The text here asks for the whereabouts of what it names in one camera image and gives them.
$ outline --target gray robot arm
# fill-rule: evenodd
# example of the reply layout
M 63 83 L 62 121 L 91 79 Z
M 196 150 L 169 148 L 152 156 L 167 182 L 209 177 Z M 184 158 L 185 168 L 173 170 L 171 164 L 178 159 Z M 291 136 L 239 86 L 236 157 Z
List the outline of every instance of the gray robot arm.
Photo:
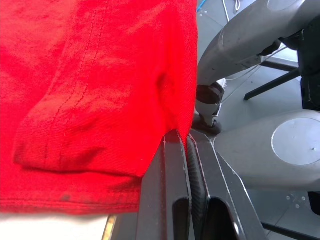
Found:
M 198 64 L 196 110 L 206 124 L 212 126 L 221 104 L 210 99 L 212 85 L 223 86 L 224 78 L 260 64 L 265 49 L 300 32 L 319 14 L 320 0 L 257 0 L 235 16 Z

